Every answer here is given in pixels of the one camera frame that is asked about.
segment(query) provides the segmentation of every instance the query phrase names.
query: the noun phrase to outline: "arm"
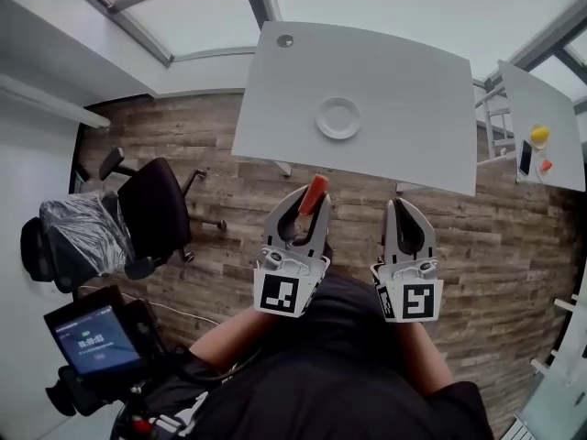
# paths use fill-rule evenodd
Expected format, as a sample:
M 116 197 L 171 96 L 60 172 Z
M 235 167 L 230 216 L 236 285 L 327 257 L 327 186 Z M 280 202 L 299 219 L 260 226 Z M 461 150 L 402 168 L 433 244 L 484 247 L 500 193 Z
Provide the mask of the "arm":
M 428 396 L 454 383 L 449 366 L 420 323 L 395 325 L 412 387 Z
M 227 371 L 277 321 L 279 316 L 275 314 L 248 308 L 200 337 L 192 344 L 190 352 L 218 371 Z

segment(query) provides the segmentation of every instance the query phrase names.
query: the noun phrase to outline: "smartphone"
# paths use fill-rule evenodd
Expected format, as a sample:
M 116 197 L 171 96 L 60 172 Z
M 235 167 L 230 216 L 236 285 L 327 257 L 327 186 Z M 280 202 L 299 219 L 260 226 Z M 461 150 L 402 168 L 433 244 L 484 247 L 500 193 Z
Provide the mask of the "smartphone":
M 520 171 L 525 175 L 530 172 L 530 160 L 532 159 L 532 146 L 524 140 L 522 145 L 522 156 L 520 158 Z

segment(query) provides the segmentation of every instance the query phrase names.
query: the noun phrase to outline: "yellow object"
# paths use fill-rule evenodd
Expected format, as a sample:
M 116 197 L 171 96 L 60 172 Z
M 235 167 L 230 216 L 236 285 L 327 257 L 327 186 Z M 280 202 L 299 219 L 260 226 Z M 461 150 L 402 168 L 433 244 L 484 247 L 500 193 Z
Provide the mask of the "yellow object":
M 536 143 L 543 143 L 548 140 L 548 136 L 550 135 L 550 129 L 546 126 L 536 126 L 534 130 L 532 130 L 532 141 Z

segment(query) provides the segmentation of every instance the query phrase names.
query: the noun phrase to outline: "chair armrest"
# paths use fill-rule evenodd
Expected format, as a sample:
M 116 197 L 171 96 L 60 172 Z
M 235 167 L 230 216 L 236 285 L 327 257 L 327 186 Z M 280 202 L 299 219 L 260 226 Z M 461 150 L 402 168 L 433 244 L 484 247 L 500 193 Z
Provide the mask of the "chair armrest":
M 153 258 L 143 258 L 128 262 L 125 266 L 125 273 L 132 281 L 140 281 L 147 278 L 155 271 Z
M 125 158 L 125 153 L 121 147 L 114 148 L 108 156 L 102 161 L 100 165 L 100 170 L 98 171 L 100 176 L 100 181 L 105 180 L 112 171 L 116 169 L 116 167 L 122 163 L 123 159 Z
M 190 187 L 192 186 L 192 183 L 194 182 L 194 179 L 196 176 L 199 176 L 200 178 L 205 179 L 205 177 L 207 175 L 208 175 L 208 173 L 206 171 L 199 170 L 198 168 L 193 170 L 192 174 L 190 174 L 187 181 L 182 186 L 183 197 L 185 197 L 187 195 L 187 192 L 190 190 Z

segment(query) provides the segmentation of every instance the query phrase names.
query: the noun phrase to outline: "orange object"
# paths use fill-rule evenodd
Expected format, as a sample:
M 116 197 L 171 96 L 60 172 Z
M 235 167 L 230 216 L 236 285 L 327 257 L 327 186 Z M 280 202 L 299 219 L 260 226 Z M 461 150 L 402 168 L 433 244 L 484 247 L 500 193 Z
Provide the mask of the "orange object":
M 552 162 L 548 161 L 547 159 L 545 159 L 544 161 L 542 161 L 542 166 L 540 167 L 540 170 L 542 172 L 546 172 L 548 170 L 550 170 L 550 168 L 552 168 Z
M 297 211 L 302 215 L 313 214 L 320 197 L 326 193 L 327 189 L 328 178 L 317 174 L 305 191 L 304 199 L 302 199 Z
M 138 434 L 150 434 L 153 431 L 153 425 L 145 419 L 137 419 L 133 424 Z

